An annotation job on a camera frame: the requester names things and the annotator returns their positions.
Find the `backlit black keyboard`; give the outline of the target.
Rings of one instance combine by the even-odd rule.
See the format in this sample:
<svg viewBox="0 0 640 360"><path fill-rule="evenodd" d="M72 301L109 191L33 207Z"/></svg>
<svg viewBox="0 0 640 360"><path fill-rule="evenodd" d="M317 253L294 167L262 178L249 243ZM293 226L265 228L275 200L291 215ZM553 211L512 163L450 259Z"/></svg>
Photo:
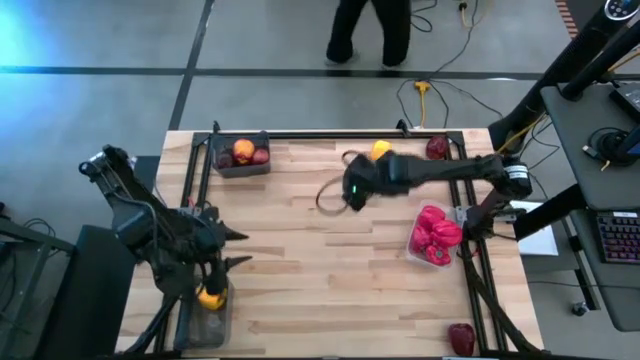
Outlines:
<svg viewBox="0 0 640 360"><path fill-rule="evenodd" d="M604 263L640 265L640 213L599 212L596 232Z"/></svg>

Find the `white paper sheet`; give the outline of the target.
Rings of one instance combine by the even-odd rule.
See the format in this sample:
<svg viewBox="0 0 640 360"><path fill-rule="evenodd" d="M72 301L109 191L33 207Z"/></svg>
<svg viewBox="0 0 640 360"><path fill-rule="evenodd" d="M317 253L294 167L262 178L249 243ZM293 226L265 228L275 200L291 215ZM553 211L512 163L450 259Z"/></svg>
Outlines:
<svg viewBox="0 0 640 360"><path fill-rule="evenodd" d="M522 209L526 213L533 211L542 205L541 202L531 201L511 201L510 205L514 209ZM521 255L534 256L558 256L557 244L550 225L541 230L521 239L518 242L519 252Z"/></svg>

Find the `black round stand base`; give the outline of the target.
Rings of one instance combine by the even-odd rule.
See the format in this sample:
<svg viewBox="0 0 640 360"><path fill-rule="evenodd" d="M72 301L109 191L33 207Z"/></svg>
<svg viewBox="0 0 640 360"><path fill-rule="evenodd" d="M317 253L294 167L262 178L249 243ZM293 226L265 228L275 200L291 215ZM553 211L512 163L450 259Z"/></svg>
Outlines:
<svg viewBox="0 0 640 360"><path fill-rule="evenodd" d="M604 127L594 131L582 151L602 162L600 171L609 167L628 167L640 160L640 125L630 131Z"/></svg>

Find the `round black dial device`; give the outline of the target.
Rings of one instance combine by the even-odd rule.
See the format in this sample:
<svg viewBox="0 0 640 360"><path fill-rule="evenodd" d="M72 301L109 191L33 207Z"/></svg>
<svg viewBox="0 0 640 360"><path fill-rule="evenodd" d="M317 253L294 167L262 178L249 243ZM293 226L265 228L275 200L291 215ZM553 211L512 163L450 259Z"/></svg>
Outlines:
<svg viewBox="0 0 640 360"><path fill-rule="evenodd" d="M640 10L640 0L606 0L605 16L614 21L626 21Z"/></svg>

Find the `person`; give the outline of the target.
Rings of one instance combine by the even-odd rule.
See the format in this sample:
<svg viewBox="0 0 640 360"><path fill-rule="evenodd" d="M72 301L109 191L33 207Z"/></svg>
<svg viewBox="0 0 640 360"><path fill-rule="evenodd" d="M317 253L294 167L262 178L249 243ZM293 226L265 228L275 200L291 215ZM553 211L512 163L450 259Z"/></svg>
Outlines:
<svg viewBox="0 0 640 360"><path fill-rule="evenodd" d="M330 63L345 64L354 56L352 36L368 2L372 3L383 33L383 65L393 68L406 60L411 35L411 0L340 0L326 49Z"/></svg>

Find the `yellow bell pepper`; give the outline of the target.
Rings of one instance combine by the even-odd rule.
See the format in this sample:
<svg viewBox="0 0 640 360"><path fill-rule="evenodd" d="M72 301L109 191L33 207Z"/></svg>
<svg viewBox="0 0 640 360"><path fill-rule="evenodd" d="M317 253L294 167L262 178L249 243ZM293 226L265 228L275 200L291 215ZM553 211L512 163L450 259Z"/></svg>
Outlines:
<svg viewBox="0 0 640 360"><path fill-rule="evenodd" d="M209 294L204 286L200 286L196 291L196 297L203 308L219 311L226 305L228 289L223 289L219 294Z"/></svg>
<svg viewBox="0 0 640 360"><path fill-rule="evenodd" d="M370 158L376 161L391 149L392 149L392 144L390 142L384 141L384 140L378 140L373 144L373 147L370 151Z"/></svg>

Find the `orange-red bell pepper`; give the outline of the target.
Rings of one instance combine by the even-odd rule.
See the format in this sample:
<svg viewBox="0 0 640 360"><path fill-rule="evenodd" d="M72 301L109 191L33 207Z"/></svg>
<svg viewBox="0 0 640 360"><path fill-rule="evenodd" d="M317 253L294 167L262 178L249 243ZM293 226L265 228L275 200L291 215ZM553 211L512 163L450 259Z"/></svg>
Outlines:
<svg viewBox="0 0 640 360"><path fill-rule="evenodd" d="M252 141L240 138L236 140L232 147L234 161L239 165L250 164L255 153L255 145Z"/></svg>

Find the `clear plastic bin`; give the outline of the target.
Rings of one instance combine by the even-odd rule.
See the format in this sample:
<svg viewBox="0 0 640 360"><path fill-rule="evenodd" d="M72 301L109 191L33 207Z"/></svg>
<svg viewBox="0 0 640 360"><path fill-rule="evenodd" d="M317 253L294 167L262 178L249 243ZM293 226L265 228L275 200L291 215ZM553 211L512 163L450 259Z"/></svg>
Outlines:
<svg viewBox="0 0 640 360"><path fill-rule="evenodd" d="M426 205L432 205L432 206L439 207L446 214L446 219L445 220L450 220L450 221L455 222L462 229L462 226L456 221L455 209L454 208L452 208L450 206L444 206L444 205L439 204L439 203L423 201L420 204L419 208L418 208L418 213L417 213L417 215L415 217L415 220L414 220L414 222L413 222L413 224L411 226L411 230L409 232L409 237L408 237L408 241L407 241L406 249L405 249L405 257L406 257L407 260L409 260L411 262L414 262L416 264L419 264L421 266L425 266L425 267L432 267L434 269L447 269L447 268L450 268L455 263L455 259L457 258L456 253L459 250L459 246L462 244L463 239L462 239L461 243L458 244L457 246L446 248L446 249L449 250L449 255L451 257L451 264L449 266L446 266L446 267L438 267L438 266L435 266L435 265L433 265L431 263L428 263L426 261L426 258L425 258L425 252L424 253L413 253L409 248L409 242L410 242L410 239L411 239L411 234L413 232L413 229L416 226L419 225L418 222L417 222L418 215L419 215L420 211L422 210L422 208L424 206L426 206Z"/></svg>

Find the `thick black stand post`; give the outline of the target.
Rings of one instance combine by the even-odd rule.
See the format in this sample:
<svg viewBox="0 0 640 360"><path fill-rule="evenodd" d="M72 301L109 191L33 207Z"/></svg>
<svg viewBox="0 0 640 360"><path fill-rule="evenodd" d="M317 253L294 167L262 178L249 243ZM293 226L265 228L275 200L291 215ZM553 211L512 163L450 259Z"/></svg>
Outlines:
<svg viewBox="0 0 640 360"><path fill-rule="evenodd" d="M608 19L604 13L605 2L597 8L592 18L558 55L519 104L505 118L488 127L493 149L496 152L514 154L520 151L527 133L545 112L542 90L546 87L559 87L562 90L618 39L614 36L632 18L626 21Z"/></svg>

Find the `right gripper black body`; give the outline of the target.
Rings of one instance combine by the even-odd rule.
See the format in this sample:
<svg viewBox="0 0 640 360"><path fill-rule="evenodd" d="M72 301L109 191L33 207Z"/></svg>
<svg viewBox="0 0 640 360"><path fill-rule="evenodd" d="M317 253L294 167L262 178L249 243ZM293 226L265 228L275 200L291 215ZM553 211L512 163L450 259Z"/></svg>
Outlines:
<svg viewBox="0 0 640 360"><path fill-rule="evenodd" d="M395 186L389 175L390 155L371 160L358 154L348 164L342 179L342 199L352 210L361 210L373 195L391 196Z"/></svg>

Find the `dark translucent plastic bin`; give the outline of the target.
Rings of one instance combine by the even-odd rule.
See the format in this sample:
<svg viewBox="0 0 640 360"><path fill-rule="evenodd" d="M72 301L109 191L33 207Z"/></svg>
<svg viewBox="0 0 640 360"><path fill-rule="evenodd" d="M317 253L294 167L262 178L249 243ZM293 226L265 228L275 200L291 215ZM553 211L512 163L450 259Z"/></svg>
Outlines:
<svg viewBox="0 0 640 360"><path fill-rule="evenodd" d="M186 351L224 346L231 336L234 291L234 286L230 284L224 307L216 311L203 307L195 294L184 294L173 341L174 349Z"/></svg>
<svg viewBox="0 0 640 360"><path fill-rule="evenodd" d="M239 178L239 177L249 177L256 175L264 175L271 171L271 163L270 161L264 165L239 165L235 162L235 166L233 168L228 169L217 169L215 165L215 161L217 156L221 152L229 152L232 153L232 147L236 140L240 138L245 138L252 141L255 145L255 150L258 148L266 148L270 153L270 138L266 131L260 131L258 133L253 134L241 134L241 135L233 135L233 134L221 134L214 133L212 137L212 155L213 159L211 160L211 167L223 178Z"/></svg>

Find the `black cabinet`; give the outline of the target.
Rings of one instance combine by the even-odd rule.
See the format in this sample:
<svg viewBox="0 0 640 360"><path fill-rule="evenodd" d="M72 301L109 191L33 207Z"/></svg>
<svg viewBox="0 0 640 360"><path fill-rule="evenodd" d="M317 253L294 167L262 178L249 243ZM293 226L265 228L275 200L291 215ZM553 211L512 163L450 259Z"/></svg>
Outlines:
<svg viewBox="0 0 640 360"><path fill-rule="evenodd" d="M136 260L105 228L82 227L49 314L36 360L165 360L171 353L118 353Z"/></svg>

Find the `black flat desk device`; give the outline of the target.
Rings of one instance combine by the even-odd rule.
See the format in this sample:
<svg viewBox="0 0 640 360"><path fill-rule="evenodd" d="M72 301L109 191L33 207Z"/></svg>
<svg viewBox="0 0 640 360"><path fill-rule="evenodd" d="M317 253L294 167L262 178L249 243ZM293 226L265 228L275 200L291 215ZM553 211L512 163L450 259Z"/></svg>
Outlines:
<svg viewBox="0 0 640 360"><path fill-rule="evenodd" d="M627 114L632 120L640 124L640 85L615 85L609 94L614 104Z"/></svg>

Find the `dark metal cart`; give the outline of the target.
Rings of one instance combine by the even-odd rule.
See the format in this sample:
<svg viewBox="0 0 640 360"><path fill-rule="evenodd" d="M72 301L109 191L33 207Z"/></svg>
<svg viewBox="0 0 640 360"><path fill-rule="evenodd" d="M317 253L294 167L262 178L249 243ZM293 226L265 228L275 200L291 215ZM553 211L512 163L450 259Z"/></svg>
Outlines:
<svg viewBox="0 0 640 360"><path fill-rule="evenodd" d="M0 201L0 360L34 360L71 247L42 218L11 219Z"/></svg>

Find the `black desk support beam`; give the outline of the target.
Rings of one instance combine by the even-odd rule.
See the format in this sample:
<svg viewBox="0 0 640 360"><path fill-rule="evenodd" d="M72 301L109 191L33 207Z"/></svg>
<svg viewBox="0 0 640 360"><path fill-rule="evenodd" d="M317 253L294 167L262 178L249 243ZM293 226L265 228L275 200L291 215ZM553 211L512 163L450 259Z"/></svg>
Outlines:
<svg viewBox="0 0 640 360"><path fill-rule="evenodd" d="M586 206L584 196L578 184L563 190L540 206L519 216L513 224L517 241L520 241L552 223L562 220L571 211Z"/></svg>

